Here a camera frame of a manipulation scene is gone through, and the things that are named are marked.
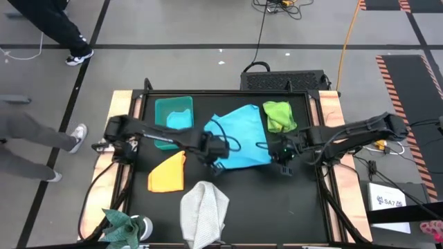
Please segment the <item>white pot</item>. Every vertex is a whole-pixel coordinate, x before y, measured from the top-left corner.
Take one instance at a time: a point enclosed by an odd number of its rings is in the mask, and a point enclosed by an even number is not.
[[[131,218],[137,218],[138,215],[133,215],[131,216]],[[152,221],[150,219],[148,219],[147,217],[145,217],[143,219],[143,222],[145,222],[145,231],[143,232],[143,234],[140,237],[140,241],[144,241],[145,239],[149,238],[151,236],[152,233]]]

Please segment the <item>gray floor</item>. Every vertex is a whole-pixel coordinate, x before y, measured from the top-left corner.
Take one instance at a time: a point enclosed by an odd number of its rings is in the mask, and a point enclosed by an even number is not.
[[[85,37],[91,38],[104,0],[72,0],[70,18]],[[285,14],[267,15],[264,44],[342,44],[356,1],[316,0],[302,9],[303,19]],[[0,1],[0,12],[11,10]],[[442,15],[415,15],[429,44],[443,44],[435,32]],[[140,1],[112,0],[98,36],[98,44],[254,44],[262,14],[248,0]],[[0,15],[0,44],[37,44],[39,31],[27,21],[11,21]],[[45,38],[45,44],[54,41]],[[404,12],[360,12],[351,44],[418,44]],[[14,56],[31,56],[37,50],[11,50]],[[29,112],[40,122],[58,128],[79,67],[69,68],[66,50],[44,49],[31,61],[0,62],[0,93],[22,93],[33,102],[11,107]],[[260,50],[257,60],[273,71],[323,69],[337,79],[340,50]],[[140,89],[148,77],[155,89],[238,89],[239,76],[253,59],[253,49],[202,50],[96,50],[84,77],[68,130],[77,123],[89,126],[89,137],[78,155],[61,152],[56,170],[63,181],[50,184],[30,235],[29,246],[72,243],[77,239],[77,220],[84,194],[91,182],[96,159],[89,145],[102,136],[111,94],[117,89]],[[377,64],[376,55],[420,54],[420,50],[349,50],[343,65],[341,105],[348,122],[393,112]],[[443,66],[443,51],[433,51]],[[14,140],[8,146],[21,156],[46,163],[49,148]],[[399,183],[420,183],[416,166],[397,156],[377,158],[379,170]],[[362,180],[366,169],[357,163]],[[17,241],[33,201],[37,181],[0,174],[0,248]]]

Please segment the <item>white cable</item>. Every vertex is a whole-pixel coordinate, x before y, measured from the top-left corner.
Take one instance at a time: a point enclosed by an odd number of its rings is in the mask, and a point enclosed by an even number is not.
[[[400,143],[400,142],[396,142],[401,146],[401,152],[397,153],[397,152],[389,152],[390,155],[402,155],[404,153],[404,146]],[[366,146],[363,146],[363,148],[367,149],[368,151],[375,151],[375,152],[381,152],[381,153],[385,153],[382,150],[379,149],[373,149],[373,148],[369,148]]]
[[[5,55],[6,57],[9,57],[9,58],[11,58],[11,59],[16,59],[16,60],[30,60],[30,59],[35,59],[35,58],[37,58],[39,55],[42,54],[42,47],[43,47],[43,33],[42,33],[42,36],[40,37],[40,50],[39,50],[39,53],[36,54],[36,55],[34,55],[34,56],[32,56],[32,57],[29,57],[29,58],[18,58],[18,57],[14,57],[14,56],[10,55],[11,51],[5,51],[5,50],[3,50],[2,48],[0,48],[0,51],[3,53],[3,55]]]

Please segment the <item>white sneaker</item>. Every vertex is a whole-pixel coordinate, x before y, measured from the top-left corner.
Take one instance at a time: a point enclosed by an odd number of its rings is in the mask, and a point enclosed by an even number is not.
[[[94,50],[92,50],[88,55],[81,57],[74,57],[69,55],[68,59],[66,59],[65,63],[68,66],[77,66],[78,64],[83,63],[86,59],[91,58],[94,55]]]
[[[77,144],[72,148],[72,150],[68,151],[70,154],[74,154],[77,150],[82,146],[84,139],[88,135],[88,128],[84,124],[79,124],[77,128],[75,128],[74,132],[71,134],[75,139],[77,139]]]
[[[55,174],[54,179],[47,180],[47,182],[49,182],[49,183],[56,183],[56,182],[59,182],[60,180],[62,180],[62,177],[63,177],[63,176],[62,176],[59,172],[56,172],[56,171],[54,170],[54,174]]]

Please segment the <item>green cloth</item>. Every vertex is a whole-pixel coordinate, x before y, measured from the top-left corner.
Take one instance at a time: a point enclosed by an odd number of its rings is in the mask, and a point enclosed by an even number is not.
[[[289,102],[268,101],[263,104],[263,109],[268,115],[269,132],[288,132],[297,128]]]
[[[118,210],[103,210],[112,225],[103,230],[105,236],[100,241],[111,242],[106,249],[121,249],[129,246],[137,249],[141,233],[145,230],[143,216],[131,218]]]

